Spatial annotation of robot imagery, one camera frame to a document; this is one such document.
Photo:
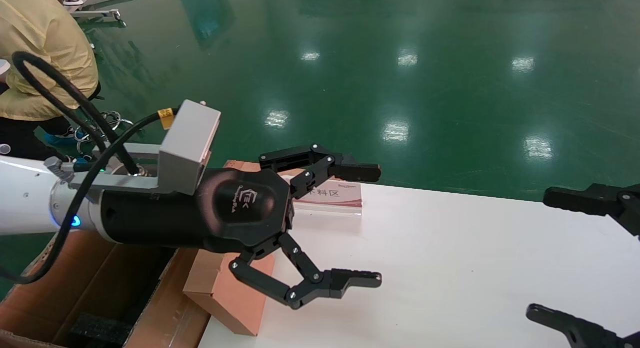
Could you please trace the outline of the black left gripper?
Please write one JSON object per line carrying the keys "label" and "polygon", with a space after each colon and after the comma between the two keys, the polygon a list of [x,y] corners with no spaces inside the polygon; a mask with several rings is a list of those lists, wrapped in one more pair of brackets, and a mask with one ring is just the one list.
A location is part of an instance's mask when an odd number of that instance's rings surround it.
{"label": "black left gripper", "polygon": [[[263,153],[259,165],[258,172],[207,169],[192,195],[106,190],[100,199],[97,229],[103,238],[121,244],[241,252],[229,264],[233,276],[291,309],[316,298],[341,299],[350,287],[379,288],[379,272],[320,271],[284,231],[290,196],[303,198],[331,177],[377,182],[380,165],[359,163],[350,154],[318,144]],[[292,169],[302,172],[289,184],[277,174]],[[302,276],[295,286],[250,265],[278,249]]]}

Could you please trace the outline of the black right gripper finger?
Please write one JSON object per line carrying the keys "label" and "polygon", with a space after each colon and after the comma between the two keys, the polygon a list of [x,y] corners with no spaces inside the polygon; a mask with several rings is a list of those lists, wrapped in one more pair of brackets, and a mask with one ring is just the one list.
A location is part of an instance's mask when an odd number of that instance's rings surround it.
{"label": "black right gripper finger", "polygon": [[592,184],[583,191],[549,187],[542,202],[547,207],[610,216],[632,236],[640,235],[640,185],[615,187]]}
{"label": "black right gripper finger", "polygon": [[565,312],[530,304],[526,318],[565,335],[571,347],[639,347],[640,332],[620,337],[612,330]]}

